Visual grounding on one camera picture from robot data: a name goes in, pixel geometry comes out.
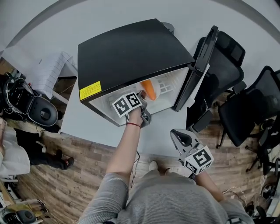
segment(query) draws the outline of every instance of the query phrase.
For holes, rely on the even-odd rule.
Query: mini fridge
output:
[[[123,94],[138,92],[140,82],[150,79],[156,99],[146,99],[148,112],[179,111],[205,71],[217,34],[218,27],[213,26],[196,61],[157,19],[95,36],[78,46],[80,102],[121,126],[126,119],[117,115],[112,103]]]

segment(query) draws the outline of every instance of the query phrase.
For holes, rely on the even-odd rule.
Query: yellow warning label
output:
[[[93,83],[85,88],[80,89],[80,100],[101,92],[100,81]]]

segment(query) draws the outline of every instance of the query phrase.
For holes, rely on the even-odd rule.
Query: red bracelet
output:
[[[135,126],[138,126],[138,127],[140,127],[141,128],[141,126],[140,125],[138,125],[138,124],[134,124],[134,123],[127,123],[127,125],[128,124],[132,124],[132,125],[135,125]]]

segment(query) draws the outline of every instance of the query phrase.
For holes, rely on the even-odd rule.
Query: gray sweater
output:
[[[217,202],[189,178],[148,175],[129,192],[120,175],[107,174],[80,224],[253,224],[241,203]]]

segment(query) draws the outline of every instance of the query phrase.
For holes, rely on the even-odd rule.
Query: fridge door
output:
[[[186,103],[193,90],[195,89],[196,85],[200,81],[212,55],[217,35],[218,27],[213,26],[204,40],[194,67],[190,68],[188,71],[185,82],[179,92],[174,106],[172,107],[175,111],[178,112],[183,107],[183,105]]]

